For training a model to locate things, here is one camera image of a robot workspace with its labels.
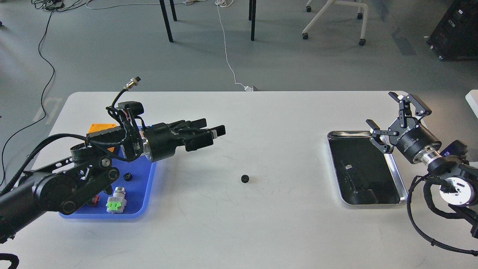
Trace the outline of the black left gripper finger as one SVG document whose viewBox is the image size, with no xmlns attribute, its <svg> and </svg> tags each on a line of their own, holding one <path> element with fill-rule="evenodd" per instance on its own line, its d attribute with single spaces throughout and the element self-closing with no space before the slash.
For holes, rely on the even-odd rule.
<svg viewBox="0 0 478 269">
<path fill-rule="evenodd" d="M 205 131 L 207 126 L 207 120 L 201 118 L 198 120 L 181 120 L 179 124 L 176 125 L 176 130 L 178 131 Z"/>
<path fill-rule="evenodd" d="M 187 152 L 196 151 L 200 148 L 213 145 L 214 139 L 226 134 L 224 125 L 213 127 L 211 129 L 199 129 L 192 134 L 185 136 L 185 150 Z"/>
</svg>

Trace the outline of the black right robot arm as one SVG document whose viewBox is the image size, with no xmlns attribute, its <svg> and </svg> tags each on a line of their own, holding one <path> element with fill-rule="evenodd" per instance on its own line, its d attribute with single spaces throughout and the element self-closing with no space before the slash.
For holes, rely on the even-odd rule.
<svg viewBox="0 0 478 269">
<path fill-rule="evenodd" d="M 398 117 L 387 130 L 381 130 L 374 121 L 367 119 L 371 143 L 383 154 L 398 149 L 411 164 L 425 164 L 429 178 L 423 190 L 428 208 L 446 219 L 465 219 L 472 225 L 472 237 L 477 237 L 477 213 L 471 209 L 477 205 L 477 168 L 466 160 L 467 146 L 456 140 L 448 154 L 440 153 L 441 141 L 421 122 L 431 114 L 431 109 L 413 94 L 388 94 L 399 104 Z M 441 198 L 452 213 L 435 207 L 431 185 L 440 186 Z"/>
</svg>

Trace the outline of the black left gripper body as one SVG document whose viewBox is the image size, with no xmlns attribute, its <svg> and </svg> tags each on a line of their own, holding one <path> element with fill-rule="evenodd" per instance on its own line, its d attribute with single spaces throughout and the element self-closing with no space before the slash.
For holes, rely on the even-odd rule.
<svg viewBox="0 0 478 269">
<path fill-rule="evenodd" d="M 191 121 L 175 121 L 170 124 L 160 123 L 144 128 L 144 154 L 154 163 L 172 157 L 178 146 L 185 146 L 186 151 L 194 151 L 191 144 Z"/>
</svg>

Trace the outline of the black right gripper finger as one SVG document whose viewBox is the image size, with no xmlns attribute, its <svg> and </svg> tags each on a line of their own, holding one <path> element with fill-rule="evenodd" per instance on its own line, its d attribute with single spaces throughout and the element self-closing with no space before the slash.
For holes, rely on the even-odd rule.
<svg viewBox="0 0 478 269">
<path fill-rule="evenodd" d="M 379 126 L 375 121 L 371 119 L 366 119 L 366 123 L 370 127 L 370 141 L 376 148 L 381 151 L 383 154 L 391 154 L 393 152 L 393 145 L 389 145 L 386 142 L 381 140 L 381 136 L 394 136 L 394 131 L 390 130 L 380 130 Z"/>
<path fill-rule="evenodd" d="M 399 116 L 397 118 L 399 124 L 406 124 L 408 119 L 420 121 L 432 114 L 432 110 L 416 95 L 399 96 L 395 92 L 388 92 L 388 95 L 399 104 Z"/>
</svg>

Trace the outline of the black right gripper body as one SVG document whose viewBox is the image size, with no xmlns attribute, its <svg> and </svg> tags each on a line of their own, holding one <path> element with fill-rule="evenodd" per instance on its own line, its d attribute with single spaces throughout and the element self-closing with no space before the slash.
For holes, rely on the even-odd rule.
<svg viewBox="0 0 478 269">
<path fill-rule="evenodd" d="M 390 136 L 389 141 L 411 164 L 417 164 L 416 156 L 419 151 L 431 147 L 439 150 L 442 142 L 439 141 L 427 128 L 423 127 L 417 119 L 406 119 L 402 127 L 399 119 L 396 119 L 389 130 L 397 132 L 398 136 Z"/>
</svg>

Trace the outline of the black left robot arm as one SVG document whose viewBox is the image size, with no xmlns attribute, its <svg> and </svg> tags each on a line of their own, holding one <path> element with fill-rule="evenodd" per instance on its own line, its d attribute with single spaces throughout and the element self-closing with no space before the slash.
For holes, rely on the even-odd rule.
<svg viewBox="0 0 478 269">
<path fill-rule="evenodd" d="M 126 163 L 145 157 L 154 163 L 172 157 L 176 148 L 195 151 L 213 145 L 213 140 L 226 133 L 225 126 L 208 129 L 206 119 L 175 121 L 137 126 L 144 108 L 140 102 L 121 102 L 121 95 L 136 86 L 132 78 L 106 107 L 118 126 L 79 136 L 58 133 L 44 139 L 27 157 L 22 167 L 1 191 L 1 243 L 13 239 L 31 222 L 48 211 L 68 216 L 82 206 L 91 204 L 100 192 L 109 196 L 106 210 L 120 213 L 126 207 L 125 190 L 113 188 L 121 171 L 113 160 Z M 82 143 L 70 148 L 71 156 L 37 170 L 25 168 L 47 145 L 71 137 Z"/>
</svg>

